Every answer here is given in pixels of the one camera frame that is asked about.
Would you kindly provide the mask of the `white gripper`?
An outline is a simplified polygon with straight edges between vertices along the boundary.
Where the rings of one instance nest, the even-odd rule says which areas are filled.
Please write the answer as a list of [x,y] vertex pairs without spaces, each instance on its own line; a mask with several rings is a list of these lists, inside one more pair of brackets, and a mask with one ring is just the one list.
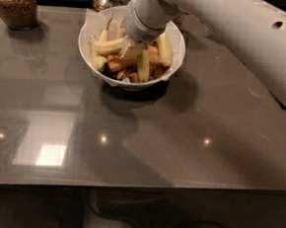
[[119,57],[133,59],[145,49],[145,42],[153,42],[165,30],[166,14],[161,0],[130,0],[126,11],[128,36],[123,39]]

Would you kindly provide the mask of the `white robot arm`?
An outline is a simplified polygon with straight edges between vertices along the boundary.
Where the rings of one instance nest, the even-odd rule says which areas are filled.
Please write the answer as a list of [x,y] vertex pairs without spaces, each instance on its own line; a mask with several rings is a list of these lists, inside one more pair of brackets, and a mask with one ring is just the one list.
[[282,10],[261,0],[130,0],[126,10],[127,34],[146,43],[179,14],[195,17],[286,108],[286,13]]

